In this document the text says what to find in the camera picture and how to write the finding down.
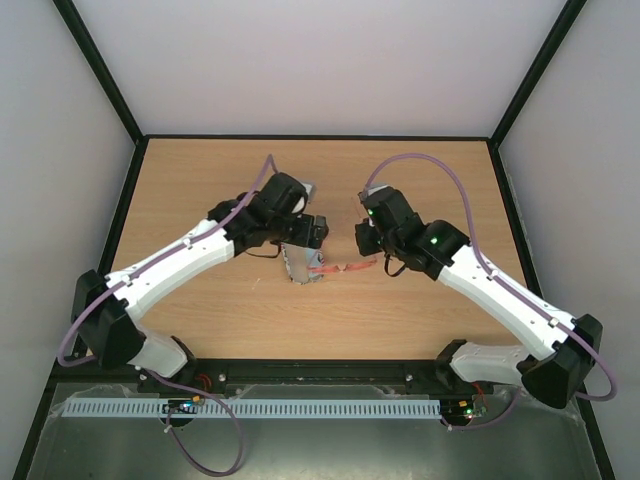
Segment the gray floor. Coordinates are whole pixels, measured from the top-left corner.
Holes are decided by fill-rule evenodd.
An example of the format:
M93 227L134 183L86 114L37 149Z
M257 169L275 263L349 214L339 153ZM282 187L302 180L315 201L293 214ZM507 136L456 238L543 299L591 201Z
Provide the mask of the gray floor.
M81 386L66 385L63 401ZM504 408L492 398L491 411ZM584 426L526 403L495 427L447 432L437 421L244 420L241 479L597 479ZM179 432L192 455L226 469L235 456L227 420ZM155 419L62 418L43 430L30 479L200 479Z

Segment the wooden tabletop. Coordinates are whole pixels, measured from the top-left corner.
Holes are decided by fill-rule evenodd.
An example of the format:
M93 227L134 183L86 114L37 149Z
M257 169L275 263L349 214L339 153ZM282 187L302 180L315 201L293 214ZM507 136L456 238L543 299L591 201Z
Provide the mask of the wooden tabletop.
M307 212L328 219L326 263L361 261L354 224L365 214L357 194L382 160L405 152L436 156L456 171L471 200L481 249L522 281L486 144L448 141L151 140L114 270L181 237L218 202L246 191L269 153L281 171L316 183ZM401 161L378 178L402 190L423 221L442 218L467 232L459 193L434 165ZM274 250L265 246L256 253ZM282 257L241 255L165 297L142 323L176 335L200 358L430 359L455 338L515 342L464 296L415 272L389 278L381 261L296 285Z

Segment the white wall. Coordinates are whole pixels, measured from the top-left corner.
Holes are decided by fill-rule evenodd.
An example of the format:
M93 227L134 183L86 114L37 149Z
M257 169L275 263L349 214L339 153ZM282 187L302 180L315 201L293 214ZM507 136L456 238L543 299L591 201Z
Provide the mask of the white wall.
M76 0L145 133L490 135L564 0Z
M587 2L502 147L545 294L604 324L620 393L594 409L621 479L640 470L639 22L638 2Z
M97 266L133 144L53 2L0 2L0 478L11 478L74 283Z

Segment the wooden table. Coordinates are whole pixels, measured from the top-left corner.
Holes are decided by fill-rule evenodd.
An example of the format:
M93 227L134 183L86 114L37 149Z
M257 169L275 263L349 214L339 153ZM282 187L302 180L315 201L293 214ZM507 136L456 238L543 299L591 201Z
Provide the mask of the wooden table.
M145 258L186 233L218 202L246 191L268 153L281 171L316 183L307 211L328 219L327 263L358 261L354 224L364 212L357 193L382 160L405 152L434 155L457 172L482 250L523 281L487 146L472 141L152 139L113 269ZM425 222L442 218L467 231L458 191L437 167L403 161L378 178L402 190ZM457 292L415 272L389 278L379 263L295 285L282 258L241 255L165 297L143 324L178 336L200 358L429 359L454 338L515 341Z

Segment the black frame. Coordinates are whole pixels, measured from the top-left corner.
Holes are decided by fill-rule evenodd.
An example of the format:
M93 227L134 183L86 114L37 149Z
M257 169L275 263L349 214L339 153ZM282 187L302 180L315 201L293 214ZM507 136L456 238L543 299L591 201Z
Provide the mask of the black frame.
M491 138L486 137L429 137L429 136L384 136L369 137L365 135L144 135L138 127L133 114L129 110L127 103L122 96L115 80L111 76L107 65L105 64L97 46L93 42L89 31L87 30L80 14L75 8L72 0L53 0L58 8L60 15L65 21L71 34L75 38L79 48L84 54L87 62L91 66L98 81L102 85L108 99L112 103L123 125L129 133L135 144L135 151L131 159L131 164L125 184L116 208L116 212L109 230L105 248L100 259L98 272L106 274L110 271L115 258L115 254L120 241L120 236L124 228L125 220L131 204L131 199L136 187L138 175L144 161L145 152L149 144L149 140L154 138L210 138L210 139L247 139L247 140L367 140L367 141L397 141L397 140L418 140L418 141L483 141L486 142L491 157L491 162L496 175L500 194L505 206L509 225L513 235L520 264L524 273L527 287L536 293L542 295L540 284L536 276L535 268L531 258L529 245L524 234L520 217L516 209L514 197L511 191L504 164L500 158L499 147L507 136L509 130L515 123L520 111L526 104L531 93L535 89L538 81L544 74L547 66L554 57L556 51L562 44L563 39L569 32L571 26L578 17L580 11L586 3L586 0L568 0L558 19L554 23L551 31L547 35L540 51L536 55L531 67L527 71L520 87L511 100L507 110L500 120L496 130ZM83 355L86 347L82 342L77 342L74 346L74 352ZM397 384L405 383L405 375L417 365L423 365L424 362L416 361L330 361L330 362L309 362L309 361L264 361L264 360L203 360L204 362L213 362L216 368L230 369L234 371L245 372L245 376L251 378L277 378L277 375L271 376L269 367L274 365L278 368L299 368L304 364L304 368L309 368L315 372L325 371L331 372L332 369L340 368L342 372L347 372L344 377L355 377L356 373L360 375L362 371L371 373L370 376L382 378L387 375L388 380ZM43 392L42 399L38 406L38 410L34 417L33 424L29 431L25 446L20 457L18 466L14 474L14 480L26 478L33 455L38 443L40 432L45 424L53 393L58 383L135 383L137 374L133 368L124 367L115 371L101 371L95 366L84 365L76 369L64 369L59 365L54 365L49 381ZM591 442L596 463L603 479L614 479L615 475L611 462L609 460L600 430L593 412L591 403L578 399L578 406L582 418L585 421L587 434Z

